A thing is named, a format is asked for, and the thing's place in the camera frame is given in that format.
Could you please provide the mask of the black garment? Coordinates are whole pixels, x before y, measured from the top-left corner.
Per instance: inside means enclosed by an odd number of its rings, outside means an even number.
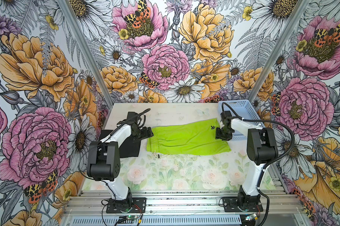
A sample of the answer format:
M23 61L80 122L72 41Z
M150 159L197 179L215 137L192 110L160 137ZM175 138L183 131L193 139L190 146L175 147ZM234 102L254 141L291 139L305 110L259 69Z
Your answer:
M140 152L141 141L134 141L134 137L130 136L125 139L119 147L120 158L138 157Z

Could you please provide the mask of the lime green towel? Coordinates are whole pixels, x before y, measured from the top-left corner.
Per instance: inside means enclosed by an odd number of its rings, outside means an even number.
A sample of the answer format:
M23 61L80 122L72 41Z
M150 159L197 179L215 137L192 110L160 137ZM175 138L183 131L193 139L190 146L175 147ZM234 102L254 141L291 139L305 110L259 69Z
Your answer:
M230 152L226 141L216 139L216 118L185 125L161 126L152 129L153 137L147 141L146 150L167 155L215 155Z

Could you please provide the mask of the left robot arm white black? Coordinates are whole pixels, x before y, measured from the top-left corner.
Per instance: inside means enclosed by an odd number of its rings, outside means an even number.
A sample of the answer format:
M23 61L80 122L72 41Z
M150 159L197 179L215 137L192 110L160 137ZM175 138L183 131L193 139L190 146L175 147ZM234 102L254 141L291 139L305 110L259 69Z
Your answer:
M138 157L141 141L153 137L150 127L144 125L145 114L128 112L127 118L117 123L113 131L102 133L102 139L91 142L86 173L95 181L103 182L112 193L106 204L107 213L145 211L146 199L133 198L130 188L120 177L121 159Z

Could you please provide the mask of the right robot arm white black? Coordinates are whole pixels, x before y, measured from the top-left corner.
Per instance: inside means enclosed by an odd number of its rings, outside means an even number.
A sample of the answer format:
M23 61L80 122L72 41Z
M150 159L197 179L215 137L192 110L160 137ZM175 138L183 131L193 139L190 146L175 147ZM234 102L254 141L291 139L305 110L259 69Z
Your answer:
M220 116L223 127L216 128L216 139L230 141L236 131L240 132L247 138L246 153L250 160L238 195L222 198L222 206L226 212L263 211L260 184L268 164L278 157L274 131L264 127L262 120L244 119L230 111L223 111Z

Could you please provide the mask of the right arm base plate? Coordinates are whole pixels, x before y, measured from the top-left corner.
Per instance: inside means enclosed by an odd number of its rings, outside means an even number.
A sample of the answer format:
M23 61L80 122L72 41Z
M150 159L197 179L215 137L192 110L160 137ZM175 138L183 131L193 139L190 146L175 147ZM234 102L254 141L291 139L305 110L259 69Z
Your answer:
M222 197L220 205L223 206L225 212L262 212L264 210L260 202L260 196L245 198Z

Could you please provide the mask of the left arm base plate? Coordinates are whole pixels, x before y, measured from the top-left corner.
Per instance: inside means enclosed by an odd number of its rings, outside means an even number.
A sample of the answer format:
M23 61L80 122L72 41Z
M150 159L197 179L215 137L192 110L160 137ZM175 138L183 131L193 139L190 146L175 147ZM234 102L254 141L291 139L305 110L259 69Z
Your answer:
M106 204L106 213L108 214L127 214L127 213L145 213L146 198L135 197L126 200L109 199Z

